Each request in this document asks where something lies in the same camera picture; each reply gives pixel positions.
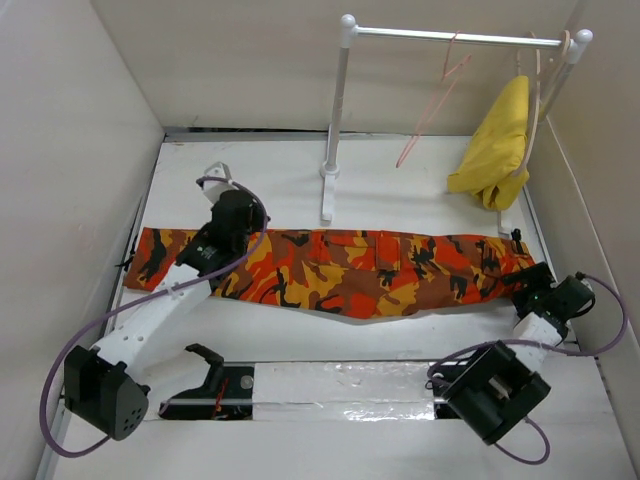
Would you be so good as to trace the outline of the orange camouflage trousers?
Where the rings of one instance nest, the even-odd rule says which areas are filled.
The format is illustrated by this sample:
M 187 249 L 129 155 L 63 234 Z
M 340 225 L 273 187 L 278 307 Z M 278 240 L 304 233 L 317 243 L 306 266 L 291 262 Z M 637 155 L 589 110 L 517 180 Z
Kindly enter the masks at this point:
M 269 229 L 264 237 L 209 230 L 223 267 L 252 253 L 213 296 L 361 320 L 488 302 L 512 295 L 508 274 L 534 265 L 520 239 L 372 230 Z

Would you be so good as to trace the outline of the pink wire hanger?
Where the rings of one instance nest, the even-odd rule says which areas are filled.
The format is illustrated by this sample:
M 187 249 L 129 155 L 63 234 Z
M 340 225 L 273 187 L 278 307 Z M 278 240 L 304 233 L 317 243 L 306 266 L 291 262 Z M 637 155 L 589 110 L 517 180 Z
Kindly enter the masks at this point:
M 426 134 L 427 130 L 430 128 L 430 125 L 433 123 L 440 109 L 445 104 L 448 97 L 451 95 L 451 92 L 455 88 L 462 74 L 465 72 L 467 65 L 472 59 L 471 54 L 466 54 L 455 65 L 449 66 L 451 51 L 459 35 L 460 31 L 456 31 L 453 34 L 452 38 L 449 40 L 440 80 L 437 83 L 434 91 L 432 92 L 432 95 L 427 102 L 427 105 L 425 106 L 419 120 L 417 121 L 412 135 L 410 136 L 409 140 L 405 144 L 395 162 L 396 169 L 399 169 L 403 165 L 419 139 Z

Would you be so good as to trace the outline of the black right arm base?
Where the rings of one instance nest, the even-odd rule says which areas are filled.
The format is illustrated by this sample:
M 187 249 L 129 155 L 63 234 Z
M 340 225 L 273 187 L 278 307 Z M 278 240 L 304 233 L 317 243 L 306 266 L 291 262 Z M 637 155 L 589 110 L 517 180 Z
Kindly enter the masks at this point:
M 436 420 L 469 421 L 478 415 L 476 393 L 480 374 L 475 365 L 445 364 L 437 367 L 425 385 L 434 396 Z

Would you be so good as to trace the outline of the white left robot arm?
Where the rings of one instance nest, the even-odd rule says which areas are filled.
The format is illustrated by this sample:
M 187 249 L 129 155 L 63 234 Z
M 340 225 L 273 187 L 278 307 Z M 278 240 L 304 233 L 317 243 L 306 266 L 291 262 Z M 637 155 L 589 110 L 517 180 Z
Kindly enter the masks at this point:
M 131 435 L 149 408 L 146 371 L 167 359 L 153 341 L 167 333 L 240 265 L 263 237 L 268 216 L 248 189 L 231 183 L 215 191 L 211 219 L 181 247 L 153 292 L 131 303 L 120 329 L 85 348 L 74 343 L 63 362 L 65 406 L 116 441 Z

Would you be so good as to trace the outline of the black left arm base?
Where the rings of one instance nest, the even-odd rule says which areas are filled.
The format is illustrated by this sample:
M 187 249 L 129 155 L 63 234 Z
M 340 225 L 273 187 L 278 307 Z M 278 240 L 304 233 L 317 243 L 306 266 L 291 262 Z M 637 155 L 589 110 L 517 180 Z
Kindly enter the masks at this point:
M 225 363 L 197 388 L 184 390 L 160 407 L 163 420 L 241 421 L 253 418 L 255 365 Z

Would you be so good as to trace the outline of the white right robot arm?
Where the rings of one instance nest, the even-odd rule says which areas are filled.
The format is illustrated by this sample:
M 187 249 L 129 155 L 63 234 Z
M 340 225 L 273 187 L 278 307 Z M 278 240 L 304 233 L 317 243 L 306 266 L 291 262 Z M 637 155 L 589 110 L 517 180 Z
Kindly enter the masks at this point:
M 547 397 L 551 387 L 540 375 L 544 347 L 560 346 L 569 321 L 595 305 L 582 274 L 558 282 L 545 262 L 506 274 L 501 283 L 516 310 L 512 337 L 434 370 L 437 395 L 487 445 L 497 444 Z

